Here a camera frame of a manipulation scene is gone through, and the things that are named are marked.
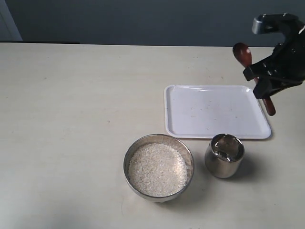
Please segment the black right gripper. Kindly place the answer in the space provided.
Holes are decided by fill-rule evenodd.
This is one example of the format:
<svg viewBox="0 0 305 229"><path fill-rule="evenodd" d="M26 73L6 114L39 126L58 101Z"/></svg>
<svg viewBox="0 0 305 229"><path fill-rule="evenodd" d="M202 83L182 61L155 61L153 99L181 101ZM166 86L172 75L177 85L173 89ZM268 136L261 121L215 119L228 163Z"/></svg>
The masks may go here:
<svg viewBox="0 0 305 229"><path fill-rule="evenodd" d="M270 56L243 70L247 81L262 76L256 78L256 86L253 89L256 99L277 93L277 81L301 84L305 80L305 23L299 19L284 22L279 25L279 29L277 33L283 34L285 40L274 47Z"/></svg>

